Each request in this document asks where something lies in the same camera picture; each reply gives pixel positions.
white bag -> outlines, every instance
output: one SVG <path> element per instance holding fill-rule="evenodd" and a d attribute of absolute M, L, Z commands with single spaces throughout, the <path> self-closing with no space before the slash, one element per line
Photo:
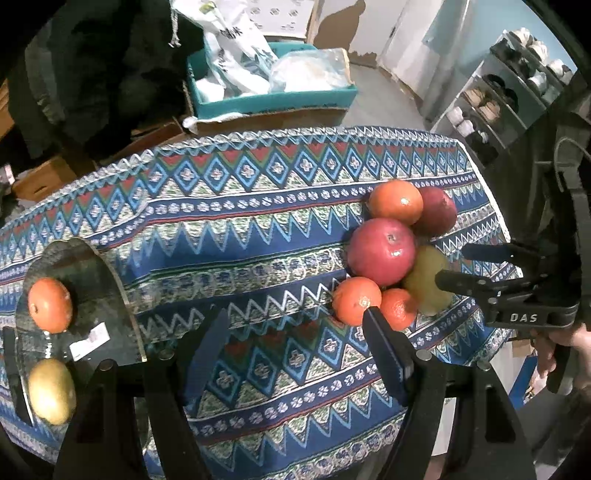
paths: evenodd
<path fill-rule="evenodd" d="M 268 77 L 277 56 L 246 14 L 246 0 L 173 0 L 175 12 L 203 28 L 207 64 L 231 96 L 269 91 Z M 244 68 L 242 57 L 256 64 Z"/>

human hand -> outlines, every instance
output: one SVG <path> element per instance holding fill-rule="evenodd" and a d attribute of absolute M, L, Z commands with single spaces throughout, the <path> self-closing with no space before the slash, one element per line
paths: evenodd
<path fill-rule="evenodd" d="M 579 352 L 579 370 L 573 381 L 574 388 L 583 389 L 591 385 L 591 332 L 586 325 L 573 326 L 568 329 L 554 330 L 546 335 L 533 330 L 534 347 L 538 351 L 538 373 L 547 378 L 548 373 L 556 369 L 554 348 L 556 345 L 569 346 Z"/>

label sticker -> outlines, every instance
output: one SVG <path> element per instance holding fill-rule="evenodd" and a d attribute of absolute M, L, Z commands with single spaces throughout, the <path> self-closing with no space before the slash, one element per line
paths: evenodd
<path fill-rule="evenodd" d="M 70 345 L 70 352 L 74 361 L 80 360 L 83 356 L 96 350 L 98 347 L 108 342 L 111 339 L 105 322 L 98 324 L 90 331 L 90 335 L 85 340 L 74 342 Z"/>

patterned tablecloth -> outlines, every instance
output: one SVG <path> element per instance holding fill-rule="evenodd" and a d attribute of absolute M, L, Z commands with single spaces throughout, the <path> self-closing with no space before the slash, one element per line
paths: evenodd
<path fill-rule="evenodd" d="M 508 233 L 461 144 L 378 127 L 247 132 L 145 151 L 43 200 L 0 231 L 0 324 L 30 262 L 53 239 L 87 238 L 119 273 L 147 351 L 197 328 L 213 301 L 232 332 L 199 404 L 187 409 L 215 477 L 325 476 L 391 444 L 403 414 L 380 380 L 360 327 L 335 321 L 343 241 L 380 181 L 444 188 L 456 226 L 434 241 L 457 270 L 512 278 L 509 264 L 466 261 L 467 242 Z M 490 358 L 505 330 L 456 297 L 408 335 L 446 362 Z M 14 414 L 0 359 L 0 419 L 14 441 L 55 461 L 60 439 Z M 162 470 L 152 441 L 145 455 Z"/>

glass plate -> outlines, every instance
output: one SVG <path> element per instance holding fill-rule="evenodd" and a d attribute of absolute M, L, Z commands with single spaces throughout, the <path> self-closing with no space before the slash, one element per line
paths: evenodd
<path fill-rule="evenodd" d="M 72 297 L 73 320 L 63 333 L 50 334 L 42 331 L 29 315 L 28 293 L 31 286 L 42 277 L 58 279 Z M 23 390 L 28 405 L 28 376 L 41 359 L 56 358 L 62 361 L 70 370 L 79 393 L 104 359 L 112 358 L 119 365 L 128 365 L 145 361 L 146 358 L 139 329 L 128 308 L 119 277 L 98 252 L 81 238 L 52 242 L 41 257 L 31 264 L 18 300 L 15 321 L 17 364 L 25 380 Z M 110 339 L 74 361 L 70 345 L 87 339 L 90 331 L 103 322 Z M 143 401 L 144 399 L 136 400 L 136 415 L 142 445 L 145 446 L 149 427 Z M 55 426 L 37 416 L 35 418 L 61 444 L 68 424 Z"/>

